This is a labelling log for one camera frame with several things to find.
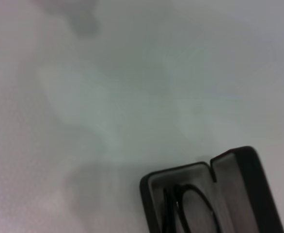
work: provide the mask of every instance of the glasses case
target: glasses case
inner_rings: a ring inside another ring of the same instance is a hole
[[[162,233],[163,189],[193,184],[208,198],[223,233],[284,233],[268,182],[252,147],[231,149],[210,164],[198,162],[155,171],[141,179],[140,192],[150,233]],[[214,233],[205,203],[194,192],[183,205],[191,232]],[[178,219],[177,232],[182,232]]]

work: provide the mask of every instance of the white table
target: white table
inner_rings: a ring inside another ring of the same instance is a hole
[[[284,1],[0,0],[0,233],[146,233],[143,175],[244,145],[284,225]]]

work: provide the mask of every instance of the black eyeglass frame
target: black eyeglass frame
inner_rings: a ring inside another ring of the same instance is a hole
[[[191,233],[188,224],[188,218],[186,217],[183,205],[183,196],[188,191],[193,191],[199,195],[199,197],[203,200],[204,204],[210,211],[216,229],[216,233],[222,233],[218,217],[212,207],[212,204],[205,196],[205,194],[193,184],[176,184],[172,188],[163,189],[164,218],[162,221],[162,233],[176,233],[175,212],[179,216],[184,233]]]

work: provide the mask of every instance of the eyeglasses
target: eyeglasses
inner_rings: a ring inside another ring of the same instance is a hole
[[[203,192],[195,185],[174,185],[172,188],[164,188],[164,218],[162,222],[162,233],[176,233],[175,213],[178,214],[184,233],[191,233],[187,218],[184,212],[183,196],[186,192],[197,193],[211,212],[216,233],[221,233],[217,215]]]

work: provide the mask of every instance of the open glasses case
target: open glasses case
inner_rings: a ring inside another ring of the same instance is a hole
[[[221,233],[284,233],[258,155],[251,147],[231,149],[210,161],[152,172],[140,191],[150,233],[163,233],[163,190],[192,184],[212,205]],[[191,232],[216,233],[212,213],[195,192],[185,192],[183,208]],[[175,215],[176,232],[185,232]]]

